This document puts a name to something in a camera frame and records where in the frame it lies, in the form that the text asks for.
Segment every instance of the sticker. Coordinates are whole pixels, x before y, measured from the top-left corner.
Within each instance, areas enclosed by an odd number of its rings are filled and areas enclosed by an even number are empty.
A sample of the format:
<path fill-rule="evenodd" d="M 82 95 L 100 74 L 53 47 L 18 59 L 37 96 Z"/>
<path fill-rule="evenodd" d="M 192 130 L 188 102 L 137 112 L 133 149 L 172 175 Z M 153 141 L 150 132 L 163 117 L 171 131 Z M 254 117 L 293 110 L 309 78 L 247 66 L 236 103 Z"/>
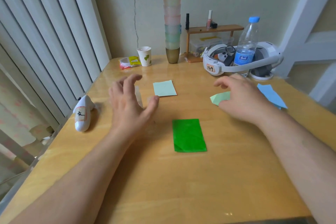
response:
<path fill-rule="evenodd" d="M 207 64 L 207 70 L 210 71 L 210 72 L 212 72 L 212 73 L 215 73 L 215 72 L 216 72 L 216 71 L 215 71 L 215 67 L 212 66 L 212 65 L 209 65 L 209 64 Z"/>
<path fill-rule="evenodd" d="M 234 63 L 241 66 L 241 65 L 246 65 L 252 62 L 254 57 L 254 52 L 251 53 L 247 53 L 247 54 L 242 54 L 242 53 L 238 53 L 236 52 L 236 56 L 234 57 Z"/>
<path fill-rule="evenodd" d="M 86 115 L 86 107 L 85 106 L 79 106 L 75 110 L 75 122 L 77 121 L 86 121 L 87 115 Z"/>

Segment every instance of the stacked plastic cups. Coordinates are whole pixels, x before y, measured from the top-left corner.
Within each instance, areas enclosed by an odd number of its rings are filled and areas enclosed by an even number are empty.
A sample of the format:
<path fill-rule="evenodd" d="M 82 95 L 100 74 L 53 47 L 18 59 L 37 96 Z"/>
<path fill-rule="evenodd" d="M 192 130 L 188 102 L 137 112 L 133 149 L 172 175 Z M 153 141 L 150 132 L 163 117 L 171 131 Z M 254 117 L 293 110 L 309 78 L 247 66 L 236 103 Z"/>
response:
<path fill-rule="evenodd" d="M 165 12 L 166 55 L 168 62 L 177 63 L 180 54 L 181 0 L 163 0 Z"/>

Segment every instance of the number label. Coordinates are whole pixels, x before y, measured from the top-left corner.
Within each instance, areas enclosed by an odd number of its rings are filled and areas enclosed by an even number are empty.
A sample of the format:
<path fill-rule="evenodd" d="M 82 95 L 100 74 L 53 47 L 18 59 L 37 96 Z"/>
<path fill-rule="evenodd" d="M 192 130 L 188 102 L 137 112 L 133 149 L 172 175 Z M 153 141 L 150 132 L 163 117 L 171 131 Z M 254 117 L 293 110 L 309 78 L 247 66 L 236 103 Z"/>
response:
<path fill-rule="evenodd" d="M 210 72 L 215 72 L 215 68 L 214 68 L 214 66 L 212 66 L 212 65 L 209 65 L 209 64 L 207 64 L 207 69 L 208 69 L 208 71 L 210 71 Z"/>

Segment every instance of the right hand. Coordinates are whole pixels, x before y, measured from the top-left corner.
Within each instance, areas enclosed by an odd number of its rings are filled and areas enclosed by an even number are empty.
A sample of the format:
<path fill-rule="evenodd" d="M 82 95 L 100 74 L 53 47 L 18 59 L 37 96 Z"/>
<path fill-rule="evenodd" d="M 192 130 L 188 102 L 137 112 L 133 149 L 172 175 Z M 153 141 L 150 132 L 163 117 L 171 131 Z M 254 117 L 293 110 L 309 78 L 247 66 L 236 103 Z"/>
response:
<path fill-rule="evenodd" d="M 230 100 L 221 101 L 219 107 L 239 120 L 258 125 L 262 117 L 277 110 L 249 79 L 239 74 L 223 76 L 215 81 L 214 86 L 230 88 Z"/>

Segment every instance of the left hand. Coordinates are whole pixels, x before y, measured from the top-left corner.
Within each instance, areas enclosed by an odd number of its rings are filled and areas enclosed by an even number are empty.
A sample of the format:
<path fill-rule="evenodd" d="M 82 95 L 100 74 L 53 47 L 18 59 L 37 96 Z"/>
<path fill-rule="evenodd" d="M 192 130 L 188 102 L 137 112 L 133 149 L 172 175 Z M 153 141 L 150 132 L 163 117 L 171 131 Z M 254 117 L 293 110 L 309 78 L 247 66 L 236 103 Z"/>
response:
<path fill-rule="evenodd" d="M 139 106 L 135 96 L 134 83 L 142 75 L 132 74 L 113 82 L 108 90 L 113 110 L 112 131 L 119 131 L 129 137 L 140 132 L 149 122 L 159 105 L 159 97 L 153 96 L 147 108 Z"/>

